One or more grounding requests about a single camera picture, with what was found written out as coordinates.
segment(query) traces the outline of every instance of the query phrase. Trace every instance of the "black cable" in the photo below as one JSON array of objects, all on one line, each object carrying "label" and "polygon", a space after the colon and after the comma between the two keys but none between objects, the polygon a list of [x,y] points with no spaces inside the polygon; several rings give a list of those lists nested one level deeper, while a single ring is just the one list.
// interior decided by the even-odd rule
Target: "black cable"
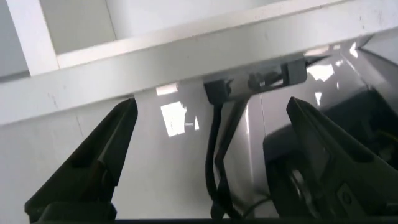
[{"label": "black cable", "polygon": [[210,129],[210,136],[209,136],[208,149],[207,149],[206,162],[205,162],[206,187],[209,196],[213,201],[213,206],[211,208],[212,218],[222,218],[223,214],[226,213],[230,218],[240,219],[242,218],[241,214],[239,214],[239,212],[235,210],[232,204],[232,199],[230,196],[228,181],[226,180],[226,174],[223,162],[221,167],[217,167],[217,169],[219,169],[220,171],[220,183],[218,188],[216,186],[215,177],[214,177],[213,163],[214,163],[218,130],[221,124],[222,108],[223,105],[214,105],[213,122],[211,124],[211,129]]},{"label": "black cable", "polygon": [[220,139],[220,147],[218,149],[217,155],[215,156],[214,164],[220,177],[220,182],[218,183],[217,187],[219,203],[216,205],[221,207],[221,210],[216,209],[217,206],[213,204],[214,206],[211,209],[211,216],[215,218],[220,218],[224,213],[227,213],[232,219],[242,219],[242,215],[234,208],[233,205],[231,191],[229,189],[228,178],[224,166],[224,158],[228,151],[229,145],[231,144],[235,130],[238,127],[239,121],[241,120],[242,114],[244,113],[247,102],[248,99],[243,99],[234,103],[231,114],[229,115],[226,123],[225,131]]},{"label": "black cable", "polygon": [[244,213],[243,213],[243,218],[246,218],[248,215],[250,215],[253,211],[254,211],[254,209],[256,209],[258,206],[260,206],[261,204],[263,204],[263,203],[266,203],[266,202],[268,202],[268,201],[270,201],[271,200],[271,198],[270,198],[270,196],[268,196],[267,198],[264,198],[264,199],[262,199],[262,200],[260,200],[260,201],[258,201],[258,202],[256,202],[256,203],[254,203],[254,205],[251,205]]},{"label": "black cable", "polygon": [[213,172],[213,160],[215,147],[217,142],[218,130],[221,124],[221,110],[223,105],[214,105],[213,110],[213,122],[211,124],[209,142],[207,147],[206,162],[205,162],[205,175],[206,175],[206,187],[212,201],[219,203],[217,197],[217,186]]}]

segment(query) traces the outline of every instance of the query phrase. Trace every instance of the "white shelf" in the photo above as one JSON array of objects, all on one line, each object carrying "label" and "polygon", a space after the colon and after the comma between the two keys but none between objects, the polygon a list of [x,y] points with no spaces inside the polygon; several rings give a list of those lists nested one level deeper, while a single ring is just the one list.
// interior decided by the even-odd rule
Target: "white shelf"
[{"label": "white shelf", "polygon": [[395,29],[397,12],[395,0],[282,1],[57,55],[62,69],[0,85],[0,124]]},{"label": "white shelf", "polygon": [[34,76],[343,1],[7,0],[7,3],[30,74]]}]

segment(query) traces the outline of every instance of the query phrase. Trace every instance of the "glossy white surface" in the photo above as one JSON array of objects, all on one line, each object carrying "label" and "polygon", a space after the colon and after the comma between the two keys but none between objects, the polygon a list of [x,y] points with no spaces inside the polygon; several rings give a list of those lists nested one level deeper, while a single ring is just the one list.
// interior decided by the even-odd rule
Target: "glossy white surface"
[{"label": "glossy white surface", "polygon": [[[267,192],[262,141],[265,135],[289,123],[285,107],[290,96],[316,105],[315,93],[322,93],[320,106],[328,107],[363,90],[366,85],[362,80],[380,90],[385,84],[397,83],[392,76],[388,83],[383,78],[395,74],[396,67],[379,64],[380,68],[375,69],[367,61],[377,61],[365,58],[360,51],[358,58],[352,56],[351,46],[348,43],[347,51],[313,66],[331,65],[332,75],[329,69],[321,69],[309,74],[304,84],[249,100],[225,160],[229,184],[243,207]],[[136,94],[139,116],[113,198],[118,218],[209,218],[211,200],[206,191],[204,166],[212,107],[201,80],[160,90]],[[382,94],[390,103],[398,102],[391,101],[396,99],[396,91],[391,87],[385,90]],[[27,223],[24,202],[121,100],[0,127],[1,223]],[[231,105],[225,106],[224,119],[230,108]],[[165,116],[170,110],[179,113]],[[266,203],[256,210],[256,216],[276,217],[277,213],[271,203]]]},{"label": "glossy white surface", "polygon": [[[293,13],[290,6],[280,11],[275,10],[275,13],[289,10]],[[0,85],[0,103],[3,105],[0,124],[75,108],[254,62],[279,57],[282,60],[287,55],[313,47],[392,29],[398,26],[396,11],[398,2],[395,0],[379,1],[378,4],[371,0],[343,1],[330,7],[318,7],[299,14],[289,14],[5,83]],[[14,94],[15,91],[22,90],[29,94]]]}]

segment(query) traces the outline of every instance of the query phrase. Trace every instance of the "black strap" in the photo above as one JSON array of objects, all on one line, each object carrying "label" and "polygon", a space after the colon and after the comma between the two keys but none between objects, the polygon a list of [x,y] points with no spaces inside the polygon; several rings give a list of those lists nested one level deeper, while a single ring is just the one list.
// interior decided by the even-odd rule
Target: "black strap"
[{"label": "black strap", "polygon": [[208,152],[206,155],[206,186],[208,193],[213,200],[213,206],[211,207],[211,217],[214,219],[223,218],[224,214],[228,214],[230,218],[240,219],[242,215],[235,210],[231,198],[231,192],[228,185],[228,180],[225,172],[224,158],[231,143],[233,134],[238,126],[239,120],[246,107],[247,100],[239,101],[235,103],[231,116],[227,122],[226,132],[221,139],[220,148],[215,158],[215,165],[220,175],[220,182],[218,187],[215,184],[214,172],[213,172],[213,158],[215,153],[215,145],[218,135],[218,130],[221,123],[221,110],[222,105],[214,106],[213,124],[211,125]]}]

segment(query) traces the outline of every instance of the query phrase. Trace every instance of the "white wall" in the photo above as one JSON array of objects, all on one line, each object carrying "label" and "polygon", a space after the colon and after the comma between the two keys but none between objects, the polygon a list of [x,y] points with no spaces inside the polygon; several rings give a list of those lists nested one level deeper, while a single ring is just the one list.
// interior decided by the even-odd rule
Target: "white wall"
[{"label": "white wall", "polygon": [[117,39],[281,0],[106,0]]},{"label": "white wall", "polygon": [[40,0],[58,54],[115,40],[105,0]]},{"label": "white wall", "polygon": [[0,77],[27,71],[6,0],[0,0]]}]

